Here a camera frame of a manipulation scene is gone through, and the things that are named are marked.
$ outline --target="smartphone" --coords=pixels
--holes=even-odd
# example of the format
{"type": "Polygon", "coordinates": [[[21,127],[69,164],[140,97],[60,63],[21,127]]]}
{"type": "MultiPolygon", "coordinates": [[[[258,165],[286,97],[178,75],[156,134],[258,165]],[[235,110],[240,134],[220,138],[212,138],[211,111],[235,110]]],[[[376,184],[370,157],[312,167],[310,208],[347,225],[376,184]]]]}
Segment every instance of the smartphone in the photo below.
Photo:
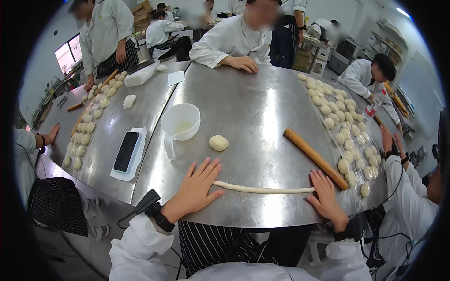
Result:
{"type": "Polygon", "coordinates": [[[126,72],[128,74],[133,74],[136,71],[141,70],[142,68],[147,67],[150,64],[154,64],[154,63],[155,63],[155,61],[152,58],[149,58],[148,60],[145,60],[145,61],[133,66],[132,68],[128,69],[126,72]]]}
{"type": "Polygon", "coordinates": [[[127,132],[125,134],[114,163],[114,170],[122,173],[129,172],[130,163],[133,161],[135,149],[140,141],[140,135],[138,132],[127,132]]]}

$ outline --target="person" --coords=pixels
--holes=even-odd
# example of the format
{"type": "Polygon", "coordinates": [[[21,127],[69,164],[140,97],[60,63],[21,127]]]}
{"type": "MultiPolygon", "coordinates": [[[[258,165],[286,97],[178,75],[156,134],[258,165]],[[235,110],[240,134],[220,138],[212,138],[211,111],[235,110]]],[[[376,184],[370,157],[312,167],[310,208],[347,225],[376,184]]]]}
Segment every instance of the person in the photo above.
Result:
{"type": "Polygon", "coordinates": [[[430,179],[428,187],[422,184],[418,172],[410,163],[399,134],[395,133],[396,145],[392,143],[389,131],[381,125],[382,143],[385,151],[387,193],[393,200],[394,207],[387,213],[376,210],[382,219],[379,231],[377,224],[368,219],[374,237],[370,261],[374,266],[381,266],[387,261],[405,265],[417,253],[416,246],[423,245],[425,235],[436,217],[443,199],[443,182],[438,165],[430,179]]]}
{"type": "Polygon", "coordinates": [[[77,20],[85,20],[80,31],[83,66],[88,81],[85,90],[94,85],[94,65],[97,79],[119,73],[139,63],[133,33],[134,16],[121,0],[74,0],[69,8],[77,20]]]}
{"type": "Polygon", "coordinates": [[[327,30],[331,28],[339,30],[340,26],[341,24],[334,19],[329,21],[324,18],[319,18],[308,27],[306,34],[319,39],[321,42],[325,42],[325,46],[328,47],[329,38],[327,36],[327,30]]]}
{"type": "MultiPolygon", "coordinates": [[[[213,202],[218,197],[224,195],[225,191],[217,190],[208,194],[208,190],[216,179],[221,164],[216,159],[210,165],[207,158],[195,171],[196,163],[193,163],[187,171],[183,182],[177,193],[162,206],[158,215],[164,216],[169,223],[174,224],[183,216],[199,211],[213,202]]],[[[333,222],[333,228],[338,233],[348,230],[349,218],[339,206],[335,197],[335,187],[328,177],[320,171],[312,170],[310,174],[313,186],[319,199],[309,195],[307,200],[325,218],[333,222]]],[[[206,226],[201,230],[205,232],[215,231],[214,227],[206,226]]],[[[217,234],[218,241],[211,240],[184,240],[183,225],[180,224],[180,244],[191,247],[194,243],[217,244],[217,250],[221,246],[232,248],[232,243],[226,243],[223,239],[226,234],[217,234]]],[[[130,226],[123,233],[122,239],[113,239],[112,248],[109,252],[111,257],[110,281],[116,280],[169,280],[164,265],[155,254],[164,254],[172,246],[174,236],[165,232],[156,222],[153,216],[149,217],[145,213],[135,216],[130,221],[130,226]]],[[[204,260],[207,256],[220,259],[220,253],[213,249],[205,249],[198,252],[198,257],[192,260],[204,260]]],[[[347,238],[330,243],[326,253],[331,260],[321,273],[320,279],[328,280],[371,280],[369,268],[365,264],[361,247],[353,238],[347,238]]],[[[182,259],[190,259],[189,255],[183,255],[182,259]]],[[[186,276],[189,280],[317,280],[309,275],[305,270],[296,267],[283,267],[268,262],[266,259],[255,259],[254,262],[239,262],[239,259],[227,261],[216,260],[208,267],[196,271],[191,276],[186,276]]]]}
{"type": "Polygon", "coordinates": [[[273,31],[270,58],[272,65],[292,69],[297,54],[298,43],[303,42],[302,0],[282,0],[285,13],[283,22],[273,31]]]}
{"type": "MultiPolygon", "coordinates": [[[[372,100],[383,89],[386,91],[384,82],[393,81],[395,75],[396,69],[392,60],[385,54],[376,54],[372,61],[362,58],[353,61],[337,81],[361,97],[372,100]]],[[[382,105],[403,135],[400,118],[388,94],[385,95],[382,105]]]]}
{"type": "Polygon", "coordinates": [[[228,0],[228,17],[242,15],[246,0],[228,0]]]}
{"type": "Polygon", "coordinates": [[[185,28],[182,23],[175,23],[166,20],[165,11],[151,12],[151,22],[147,27],[146,38],[148,54],[151,58],[165,59],[176,55],[180,62],[189,60],[189,51],[192,48],[191,40],[188,36],[182,36],[174,40],[169,36],[170,32],[181,31],[185,28]]]}
{"type": "Polygon", "coordinates": [[[175,18],[173,17],[173,14],[167,10],[167,6],[165,3],[159,3],[156,6],[156,11],[164,11],[166,13],[166,20],[170,22],[175,22],[175,18]]]}
{"type": "Polygon", "coordinates": [[[276,21],[279,4],[277,0],[247,0],[245,5],[242,15],[221,21],[193,44],[191,60],[210,68],[229,65],[250,73],[258,72],[257,63],[270,65],[272,32],[266,28],[276,21]]]}
{"type": "Polygon", "coordinates": [[[88,220],[95,218],[98,212],[100,201],[97,197],[86,198],[67,178],[36,178],[30,155],[36,149],[53,144],[58,131],[59,124],[52,128],[50,134],[14,130],[16,180],[23,206],[41,227],[53,227],[82,236],[89,234],[100,241],[108,236],[109,226],[94,227],[88,220]]]}

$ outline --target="wooden rolling pin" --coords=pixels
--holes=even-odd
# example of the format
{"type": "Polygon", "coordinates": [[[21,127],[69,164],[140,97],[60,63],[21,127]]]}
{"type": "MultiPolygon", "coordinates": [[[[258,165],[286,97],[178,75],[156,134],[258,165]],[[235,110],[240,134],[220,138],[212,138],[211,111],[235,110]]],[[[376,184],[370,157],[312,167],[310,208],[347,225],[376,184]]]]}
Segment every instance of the wooden rolling pin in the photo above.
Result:
{"type": "Polygon", "coordinates": [[[324,171],[342,190],[348,188],[348,183],[344,178],[325,161],[305,140],[297,135],[292,129],[287,128],[283,135],[296,144],[304,153],[306,153],[321,169],[324,171]]]}

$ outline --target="white paper sheet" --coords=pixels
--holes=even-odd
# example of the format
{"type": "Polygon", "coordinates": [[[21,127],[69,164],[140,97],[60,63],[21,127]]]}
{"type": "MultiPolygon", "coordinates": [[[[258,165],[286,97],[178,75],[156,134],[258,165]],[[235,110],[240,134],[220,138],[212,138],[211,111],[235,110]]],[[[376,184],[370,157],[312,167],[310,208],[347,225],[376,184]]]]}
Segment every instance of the white paper sheet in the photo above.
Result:
{"type": "Polygon", "coordinates": [[[139,146],[137,147],[136,155],[133,160],[133,163],[131,164],[130,171],[127,174],[119,173],[119,172],[114,171],[114,167],[113,167],[111,169],[111,173],[109,174],[113,178],[117,178],[119,180],[124,180],[124,181],[131,181],[135,177],[136,170],[139,166],[139,163],[142,161],[142,156],[143,156],[144,146],[145,146],[145,137],[147,136],[147,126],[145,126],[143,128],[132,128],[130,131],[141,133],[141,139],[139,142],[139,146]]]}

